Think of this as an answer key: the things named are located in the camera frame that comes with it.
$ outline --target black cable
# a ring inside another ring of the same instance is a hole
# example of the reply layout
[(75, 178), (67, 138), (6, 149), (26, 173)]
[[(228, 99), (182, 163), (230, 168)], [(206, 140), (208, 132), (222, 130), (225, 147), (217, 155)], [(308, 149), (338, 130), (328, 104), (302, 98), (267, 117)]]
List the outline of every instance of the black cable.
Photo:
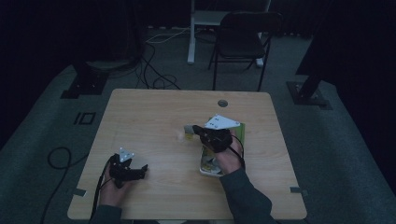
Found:
[[(155, 47), (150, 45), (149, 43), (146, 43), (148, 46), (150, 46), (153, 50), (152, 54), (150, 55), (150, 57), (148, 58), (148, 60), (146, 60), (144, 57), (142, 57), (143, 61), (145, 61), (146, 65), (145, 68), (143, 70), (143, 80), (141, 77), (139, 77), (139, 80), (141, 80), (143, 82), (143, 84), (146, 85), (147, 89), (159, 89), (156, 86), (156, 83), (158, 83), (159, 81), (161, 81), (163, 83), (163, 86), (161, 87), (161, 89), (164, 89), (166, 87), (170, 87), (170, 86), (175, 86), (178, 90), (181, 90), (181, 88), (176, 84), (177, 78), (175, 76), (172, 75), (161, 75), (151, 64), (151, 60), (153, 59), (154, 55), (155, 55)], [(152, 85), (150, 86), (147, 80), (147, 70), (148, 68), (151, 68), (152, 71), (154, 71), (154, 73), (158, 76), (152, 83)]]
[(142, 73), (143, 73), (143, 65), (142, 65), (141, 62), (140, 62), (140, 66), (139, 67), (140, 67), (140, 73), (139, 74), (136, 73), (137, 70), (134, 71), (134, 73), (136, 74), (136, 77), (137, 77), (137, 82), (136, 82), (136, 85), (134, 86), (135, 89), (137, 89), (137, 86), (139, 85), (139, 82), (141, 81), (141, 77), (142, 77)]
[(92, 204), (92, 212), (91, 212), (91, 218), (90, 220), (93, 218), (93, 215), (95, 215), (96, 212), (96, 205), (98, 204), (98, 200), (99, 200), (99, 192), (100, 192), (100, 188), (106, 184), (108, 182), (105, 182), (102, 185), (103, 182), (103, 177), (105, 176), (105, 172), (106, 172), (106, 168), (108, 166), (108, 164), (110, 163), (111, 158), (109, 158), (105, 164), (105, 167), (103, 168), (102, 174), (99, 176), (99, 180), (98, 180), (98, 184), (96, 185), (96, 190), (95, 190), (95, 196), (93, 198), (93, 204)]
[[(52, 161), (51, 161), (52, 154), (53, 154), (55, 151), (57, 151), (57, 150), (65, 150), (65, 151), (67, 152), (68, 158), (67, 158), (67, 165), (66, 165), (66, 166), (56, 166), (56, 165), (54, 165), (54, 164), (52, 163)], [(50, 202), (52, 201), (52, 198), (54, 197), (55, 193), (58, 191), (59, 187), (60, 187), (60, 186), (62, 185), (62, 183), (64, 182), (64, 178), (66, 177), (67, 172), (69, 171), (69, 168), (72, 167), (72, 166), (74, 166), (74, 165), (76, 165), (76, 164), (78, 164), (79, 162), (83, 161), (83, 160), (86, 159), (87, 157), (88, 157), (88, 154), (85, 155), (85, 156), (83, 156), (81, 159), (79, 159), (79, 160), (77, 160), (77, 161), (75, 161), (75, 162), (72, 163), (72, 162), (71, 162), (71, 160), (72, 160), (72, 153), (71, 153), (70, 149), (67, 148), (67, 147), (56, 147), (56, 148), (54, 148), (53, 150), (51, 150), (51, 151), (49, 152), (49, 155), (47, 156), (47, 163), (49, 164), (49, 166), (50, 166), (51, 168), (55, 169), (55, 170), (64, 170), (64, 174), (63, 174), (61, 180), (59, 181), (58, 185), (56, 186), (55, 190), (54, 190), (54, 191), (51, 193), (51, 195), (49, 196), (49, 200), (47, 201), (46, 206), (45, 206), (44, 211), (43, 211), (43, 214), (41, 215), (41, 221), (40, 221), (41, 224), (44, 223), (44, 220), (45, 220), (47, 211), (48, 211), (48, 209), (49, 209), (49, 207), (50, 207)]]
[(103, 183), (103, 185), (101, 185), (100, 186), (100, 189), (105, 185), (105, 184), (107, 184), (108, 182), (110, 182), (110, 180), (113, 180), (114, 178), (109, 178), (107, 181), (105, 181), (105, 183)]
[(241, 140), (239, 140), (239, 138), (237, 138), (235, 135), (231, 134), (231, 136), (234, 137), (236, 140), (238, 140), (239, 144), (241, 145), (241, 148), (242, 148), (241, 155), (239, 155), (239, 153), (235, 149), (233, 149), (231, 146), (228, 146), (228, 149), (230, 149), (231, 152), (233, 152), (238, 157), (239, 162), (241, 162), (242, 168), (244, 168), (244, 170), (245, 170), (246, 165), (245, 165), (245, 160), (244, 160), (244, 152), (245, 152), (244, 145), (242, 144)]
[[(207, 38), (201, 37), (201, 36), (204, 36), (204, 35), (206, 35), (206, 36), (211, 35), (211, 36), (213, 36), (213, 38), (212, 39), (207, 39)], [(216, 39), (216, 32), (212, 32), (212, 31), (209, 31), (209, 30), (201, 31), (199, 34), (195, 34), (195, 40), (197, 42), (200, 42), (200, 43), (215, 44), (215, 42), (216, 42), (215, 39)]]

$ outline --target gray carpet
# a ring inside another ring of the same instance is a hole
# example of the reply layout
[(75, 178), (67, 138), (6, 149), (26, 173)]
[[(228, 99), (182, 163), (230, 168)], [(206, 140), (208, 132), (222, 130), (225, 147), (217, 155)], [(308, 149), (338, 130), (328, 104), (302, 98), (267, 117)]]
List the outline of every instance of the gray carpet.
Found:
[[(211, 35), (201, 34), (200, 37), (213, 40)], [(300, 37), (275, 38), (262, 84), (262, 91), (269, 92), (273, 98), (295, 174), (304, 190), (306, 221), (318, 224), (396, 223), (395, 195), (376, 167), (334, 86), (327, 83), (319, 86), (333, 110), (295, 105), (290, 97), (286, 81), (303, 82), (306, 79), (294, 74), (309, 43)], [(195, 64), (188, 65), (188, 45), (187, 35), (153, 44), (156, 52), (151, 64), (162, 75), (175, 76), (176, 84), (182, 90), (211, 90), (213, 70), (208, 71), (207, 64), (213, 46), (199, 41)], [(145, 58), (148, 59), (152, 52), (147, 47)], [(102, 68), (115, 65), (93, 64)], [(142, 68), (139, 66), (136, 71), (112, 73), (102, 95), (81, 95), (78, 99), (60, 99), (76, 75), (72, 67), (67, 67), (53, 79), (0, 151), (0, 223), (40, 222), (47, 200), (64, 174), (64, 170), (52, 169), (48, 165), (50, 151), (68, 147), (72, 162), (89, 153), (112, 90), (135, 88), (136, 85), (139, 89), (146, 88), (138, 82), (137, 74)], [(221, 64), (218, 90), (255, 91), (260, 69), (252, 67), (244, 71), (244, 68), (240, 64)], [(148, 83), (156, 77), (152, 70), (147, 71)], [(78, 113), (95, 113), (92, 124), (76, 123)], [(67, 154), (57, 151), (51, 160), (58, 166), (65, 166)], [(67, 217), (72, 189), (76, 187), (83, 167), (84, 161), (68, 170), (49, 205), (44, 223), (87, 223)]]

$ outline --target cable on floor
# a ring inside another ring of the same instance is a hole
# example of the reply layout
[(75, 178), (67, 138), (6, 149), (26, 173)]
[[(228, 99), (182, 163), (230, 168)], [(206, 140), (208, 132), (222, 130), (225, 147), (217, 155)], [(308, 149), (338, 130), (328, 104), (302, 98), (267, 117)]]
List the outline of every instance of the cable on floor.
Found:
[[(136, 84), (136, 87), (137, 87), (138, 83), (141, 81), (143, 84), (146, 85), (147, 89), (165, 90), (168, 87), (174, 86), (178, 90), (181, 90), (181, 88), (176, 84), (177, 78), (175, 76), (173, 76), (173, 75), (162, 75), (150, 64), (151, 60), (153, 59), (153, 57), (155, 55), (155, 47), (150, 45), (149, 43), (146, 43), (146, 45), (151, 47), (153, 52), (150, 55), (148, 60), (146, 60), (145, 57), (142, 57), (142, 59), (146, 63), (146, 65), (145, 65), (145, 68), (143, 70), (143, 74), (141, 74), (140, 76), (137, 77), (138, 78), (138, 82)], [(147, 79), (148, 68), (151, 68), (151, 70), (158, 76), (157, 78), (154, 79), (154, 81), (152, 82), (151, 85), (149, 85), (149, 82), (148, 82), (148, 79)]]
[[(204, 38), (203, 36), (208, 36), (211, 35), (212, 38)], [(200, 43), (204, 44), (215, 44), (216, 42), (216, 32), (211, 31), (210, 29), (205, 28), (204, 30), (201, 30), (200, 32), (195, 33), (195, 40)]]
[[(170, 40), (170, 39), (172, 39), (172, 38), (174, 38), (174, 37), (176, 37), (176, 36), (178, 36), (178, 35), (184, 34), (184, 32), (186, 32), (186, 31), (189, 30), (189, 29), (190, 29), (190, 27), (183, 28), (179, 33), (176, 33), (176, 34), (159, 34), (159, 35), (155, 35), (155, 36), (149, 38), (148, 40), (146, 40), (146, 43), (149, 43), (149, 44), (162, 44), (162, 43), (165, 43), (166, 41), (168, 41), (168, 40)], [(168, 35), (170, 35), (170, 37), (166, 38), (165, 40), (157, 41), (157, 42), (151, 41), (152, 39), (155, 39), (155, 38), (157, 38), (157, 37), (160, 37), (160, 36), (168, 36)]]
[[(54, 165), (54, 164), (52, 163), (52, 160), (51, 160), (52, 154), (53, 154), (54, 152), (58, 151), (58, 150), (64, 150), (64, 151), (67, 152), (67, 164), (66, 164), (66, 166), (56, 166), (56, 165)], [(48, 163), (48, 165), (49, 165), (52, 169), (55, 169), (55, 170), (64, 170), (64, 174), (63, 174), (61, 180), (59, 181), (58, 185), (56, 186), (55, 190), (51, 193), (51, 195), (49, 196), (49, 199), (47, 200), (47, 203), (46, 203), (46, 206), (45, 206), (45, 208), (44, 208), (43, 214), (41, 215), (41, 220), (40, 220), (40, 223), (41, 223), (41, 224), (44, 223), (44, 220), (45, 220), (47, 211), (48, 211), (48, 209), (49, 209), (49, 207), (50, 207), (50, 202), (52, 201), (52, 198), (55, 196), (55, 194), (56, 194), (56, 192), (58, 191), (59, 187), (60, 187), (60, 186), (62, 185), (62, 183), (64, 182), (64, 178), (66, 177), (67, 172), (69, 171), (69, 168), (71, 168), (71, 167), (73, 167), (73, 166), (79, 164), (81, 161), (85, 160), (87, 157), (88, 157), (88, 154), (86, 154), (85, 156), (81, 157), (79, 160), (77, 160), (77, 161), (75, 161), (75, 162), (72, 163), (72, 153), (71, 153), (70, 149), (67, 148), (67, 147), (56, 147), (56, 148), (54, 148), (53, 150), (51, 150), (51, 151), (49, 152), (49, 154), (48, 154), (48, 156), (47, 156), (47, 163)]]

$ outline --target desk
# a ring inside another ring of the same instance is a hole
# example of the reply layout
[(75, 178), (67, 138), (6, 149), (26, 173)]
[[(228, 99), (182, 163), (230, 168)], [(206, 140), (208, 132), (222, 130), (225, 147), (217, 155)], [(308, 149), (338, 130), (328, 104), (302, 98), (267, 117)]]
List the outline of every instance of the desk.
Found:
[[(228, 106), (218, 106), (226, 100)], [(204, 125), (216, 113), (246, 123), (245, 160), (253, 185), (273, 203), (277, 219), (302, 219), (302, 195), (290, 193), (297, 180), (271, 97), (264, 92), (114, 90), (78, 189), (68, 210), (89, 219), (96, 183), (107, 159), (120, 147), (135, 156), (133, 168), (148, 164), (146, 178), (123, 206), (126, 219), (232, 219), (222, 186), (199, 172), (202, 144), (184, 137), (186, 124)]]
[[(268, 11), (271, 0), (266, 2), (264, 11)], [(191, 0), (191, 24), (190, 24), (190, 45), (187, 63), (193, 64), (195, 61), (195, 25), (216, 25), (219, 26), (224, 16), (229, 13), (228, 11), (206, 11), (195, 10), (195, 0)], [(256, 64), (262, 67), (262, 59), (257, 59)]]

